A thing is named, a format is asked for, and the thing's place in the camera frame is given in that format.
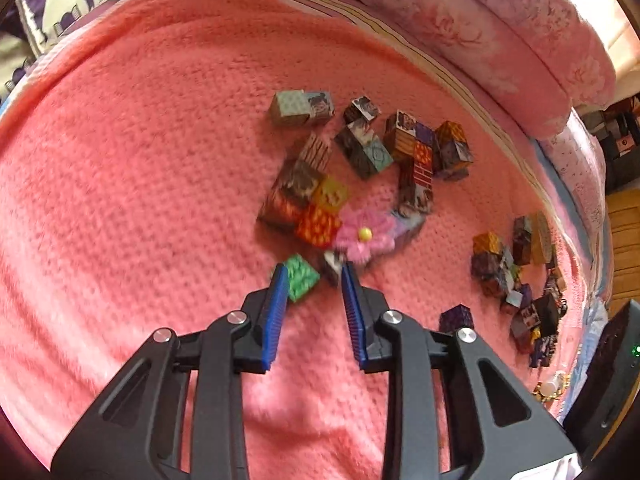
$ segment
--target pink blanket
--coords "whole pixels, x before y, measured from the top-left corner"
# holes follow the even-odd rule
[[[616,75],[568,0],[360,0],[474,79],[537,138],[560,133],[572,106],[604,105]]]
[[[0,404],[37,456],[50,462],[153,329],[203,329],[296,250],[255,223],[287,147],[303,135],[267,119],[277,89],[327,89],[338,110],[366,92],[385,112],[463,124],[471,176],[437,182],[418,240],[364,283],[432,328],[465,303],[479,333],[532,385],[510,320],[482,297],[469,258],[473,235],[493,229],[510,240],[513,218],[542,204],[471,115],[342,21],[276,0],[162,2],[115,7],[0,121]],[[330,137],[340,122],[318,132]],[[335,153],[330,173],[350,186],[354,207],[394,202],[397,168],[364,184]],[[580,308],[584,285],[554,235],[566,296]],[[536,294],[543,273],[526,270]],[[359,373],[341,297],[322,282],[290,307],[273,371],[244,382],[252,475],[378,478],[385,383]]]

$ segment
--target yellow bead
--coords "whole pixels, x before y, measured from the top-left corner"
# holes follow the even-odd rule
[[[358,231],[358,240],[361,242],[369,242],[373,238],[373,233],[368,227],[363,227]]]

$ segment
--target coral pink blanket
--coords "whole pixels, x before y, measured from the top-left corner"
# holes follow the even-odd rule
[[[115,7],[0,121],[0,404],[37,456],[50,463],[153,329],[203,329],[295,250],[255,224],[303,134],[266,118],[278,89],[329,90],[338,110],[366,92],[386,112],[463,124],[470,178],[436,183],[419,239],[364,283],[432,328],[465,303],[502,359],[535,382],[469,257],[473,235],[510,240],[513,218],[541,204],[447,91],[375,38],[276,0],[155,1]],[[330,172],[351,187],[351,205],[392,206],[396,168],[364,184],[335,153]],[[559,256],[579,308],[563,244]],[[543,269],[527,273],[540,293]],[[273,371],[244,381],[251,473],[378,478],[385,401],[386,378],[358,372],[340,294],[321,283],[290,307]]]

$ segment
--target pink flower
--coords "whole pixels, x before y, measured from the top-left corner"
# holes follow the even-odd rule
[[[343,211],[340,219],[342,226],[335,237],[335,248],[355,264],[366,265],[376,254],[395,248],[392,230],[396,223],[388,213],[371,209]]]

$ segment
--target triangular cutout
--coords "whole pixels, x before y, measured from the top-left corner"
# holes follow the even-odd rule
[[[481,360],[478,368],[496,426],[504,428],[531,416],[530,409],[489,361]]]

